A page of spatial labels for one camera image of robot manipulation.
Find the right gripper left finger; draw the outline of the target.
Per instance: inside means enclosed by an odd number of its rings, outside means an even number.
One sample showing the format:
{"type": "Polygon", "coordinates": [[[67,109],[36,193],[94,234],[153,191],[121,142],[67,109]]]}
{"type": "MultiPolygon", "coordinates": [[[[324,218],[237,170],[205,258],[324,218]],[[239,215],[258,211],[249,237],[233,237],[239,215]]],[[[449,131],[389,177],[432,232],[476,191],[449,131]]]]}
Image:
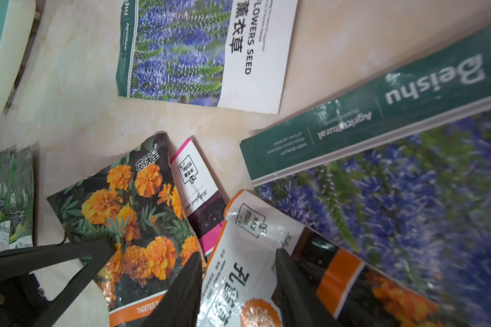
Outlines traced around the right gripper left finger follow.
{"type": "Polygon", "coordinates": [[[164,298],[141,326],[196,326],[203,283],[202,257],[192,254],[164,298]]]}

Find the green plant seed packet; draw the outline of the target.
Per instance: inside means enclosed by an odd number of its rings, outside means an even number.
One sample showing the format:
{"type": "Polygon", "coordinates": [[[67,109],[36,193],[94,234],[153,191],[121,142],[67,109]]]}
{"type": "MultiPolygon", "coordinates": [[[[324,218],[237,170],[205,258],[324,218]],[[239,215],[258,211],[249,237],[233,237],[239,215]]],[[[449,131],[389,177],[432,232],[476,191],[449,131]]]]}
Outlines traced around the green plant seed packet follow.
{"type": "Polygon", "coordinates": [[[9,204],[8,184],[11,152],[6,149],[0,151],[0,243],[8,244],[10,233],[10,218],[6,215],[6,206],[9,204]]]}

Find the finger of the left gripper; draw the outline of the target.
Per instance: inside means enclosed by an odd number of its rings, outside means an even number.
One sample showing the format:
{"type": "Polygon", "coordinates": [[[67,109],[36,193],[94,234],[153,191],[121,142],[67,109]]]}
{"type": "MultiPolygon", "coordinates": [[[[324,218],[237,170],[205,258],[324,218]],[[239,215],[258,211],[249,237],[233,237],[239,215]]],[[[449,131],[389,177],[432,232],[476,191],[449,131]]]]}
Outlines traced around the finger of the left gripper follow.
{"type": "Polygon", "coordinates": [[[0,253],[0,326],[53,326],[113,257],[107,238],[0,253]]]}

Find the marigold seed packet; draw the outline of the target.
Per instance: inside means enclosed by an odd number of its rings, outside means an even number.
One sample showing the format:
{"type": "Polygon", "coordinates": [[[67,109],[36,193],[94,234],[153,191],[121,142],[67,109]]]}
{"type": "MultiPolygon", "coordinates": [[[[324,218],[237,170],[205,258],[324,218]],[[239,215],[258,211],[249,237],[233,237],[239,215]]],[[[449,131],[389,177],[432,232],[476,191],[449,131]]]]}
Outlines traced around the marigold seed packet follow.
{"type": "Polygon", "coordinates": [[[111,326],[140,326],[200,249],[164,132],[48,202],[71,242],[107,238],[114,245],[114,255],[95,276],[111,326]]]}
{"type": "Polygon", "coordinates": [[[439,305],[241,191],[203,281],[199,326],[443,326],[439,305]]]}

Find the pink flower seed packet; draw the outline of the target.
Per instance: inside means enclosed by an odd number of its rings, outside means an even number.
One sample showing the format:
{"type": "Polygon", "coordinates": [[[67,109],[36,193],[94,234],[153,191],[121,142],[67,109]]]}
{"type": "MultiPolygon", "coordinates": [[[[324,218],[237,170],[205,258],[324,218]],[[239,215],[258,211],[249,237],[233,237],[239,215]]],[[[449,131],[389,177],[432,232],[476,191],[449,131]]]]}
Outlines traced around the pink flower seed packet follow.
{"type": "Polygon", "coordinates": [[[226,201],[194,141],[189,138],[170,159],[181,208],[208,258],[224,227],[226,201]]]}

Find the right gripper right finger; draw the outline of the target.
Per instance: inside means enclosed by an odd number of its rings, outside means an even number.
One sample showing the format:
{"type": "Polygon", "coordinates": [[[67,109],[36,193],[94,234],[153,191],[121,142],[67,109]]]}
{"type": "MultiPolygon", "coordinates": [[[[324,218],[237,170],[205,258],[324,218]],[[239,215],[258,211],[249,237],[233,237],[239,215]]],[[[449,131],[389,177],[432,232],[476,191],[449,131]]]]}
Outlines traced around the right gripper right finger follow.
{"type": "Polygon", "coordinates": [[[276,250],[279,308],[284,326],[338,326],[285,249],[276,250]]]}

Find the lavender seed packet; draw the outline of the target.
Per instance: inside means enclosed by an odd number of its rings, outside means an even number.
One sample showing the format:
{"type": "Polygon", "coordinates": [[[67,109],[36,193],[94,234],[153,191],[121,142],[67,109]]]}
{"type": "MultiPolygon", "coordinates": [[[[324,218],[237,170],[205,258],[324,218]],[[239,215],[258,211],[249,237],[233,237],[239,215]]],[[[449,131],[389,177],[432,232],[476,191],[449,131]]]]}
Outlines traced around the lavender seed packet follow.
{"type": "Polygon", "coordinates": [[[491,326],[491,25],[240,144],[256,194],[362,261],[342,326],[491,326]]]}
{"type": "Polygon", "coordinates": [[[124,1],[119,96],[278,114],[296,1],[124,1]]]}

